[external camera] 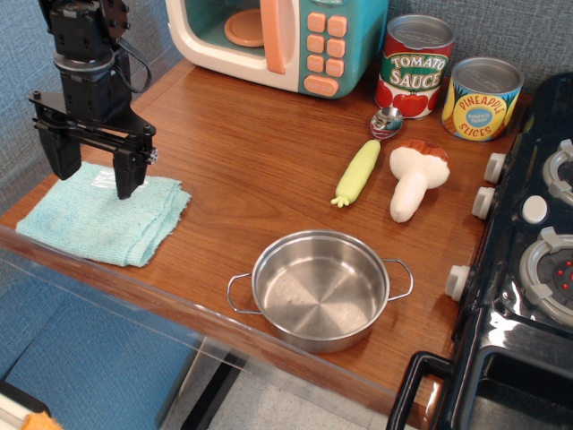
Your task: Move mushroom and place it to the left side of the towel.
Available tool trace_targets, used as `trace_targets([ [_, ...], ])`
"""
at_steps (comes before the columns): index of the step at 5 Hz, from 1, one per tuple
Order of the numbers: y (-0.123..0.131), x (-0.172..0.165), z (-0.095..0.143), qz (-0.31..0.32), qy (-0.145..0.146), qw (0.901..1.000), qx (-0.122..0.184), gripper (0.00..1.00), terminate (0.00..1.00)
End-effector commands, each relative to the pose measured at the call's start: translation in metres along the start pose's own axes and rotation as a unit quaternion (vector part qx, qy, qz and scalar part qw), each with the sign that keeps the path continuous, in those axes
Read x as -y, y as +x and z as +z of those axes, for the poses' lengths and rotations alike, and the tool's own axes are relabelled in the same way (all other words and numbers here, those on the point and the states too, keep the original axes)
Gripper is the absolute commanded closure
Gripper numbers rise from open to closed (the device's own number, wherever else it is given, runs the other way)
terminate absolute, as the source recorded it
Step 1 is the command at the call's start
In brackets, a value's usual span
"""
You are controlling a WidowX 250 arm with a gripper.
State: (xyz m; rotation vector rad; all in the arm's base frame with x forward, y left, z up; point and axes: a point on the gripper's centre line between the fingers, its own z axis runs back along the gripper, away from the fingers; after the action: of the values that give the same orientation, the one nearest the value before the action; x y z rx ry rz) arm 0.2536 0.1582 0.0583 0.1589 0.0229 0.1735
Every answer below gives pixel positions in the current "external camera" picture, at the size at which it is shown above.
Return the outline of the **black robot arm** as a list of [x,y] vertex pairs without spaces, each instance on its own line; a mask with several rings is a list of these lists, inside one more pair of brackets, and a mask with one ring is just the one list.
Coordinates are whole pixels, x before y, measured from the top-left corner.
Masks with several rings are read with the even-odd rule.
[[35,90],[34,126],[53,173],[66,180],[81,167],[83,144],[113,156],[119,199],[143,184],[157,158],[156,129],[131,108],[137,88],[131,59],[145,61],[124,39],[129,7],[122,1],[42,1],[55,42],[62,92]]

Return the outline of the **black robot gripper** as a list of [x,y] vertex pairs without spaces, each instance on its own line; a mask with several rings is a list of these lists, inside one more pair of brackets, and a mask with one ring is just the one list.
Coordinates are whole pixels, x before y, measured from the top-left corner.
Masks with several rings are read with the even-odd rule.
[[103,73],[63,72],[63,91],[34,90],[34,126],[53,173],[61,180],[81,167],[81,144],[113,152],[117,196],[128,199],[158,158],[156,129],[131,107],[129,80],[117,67]]

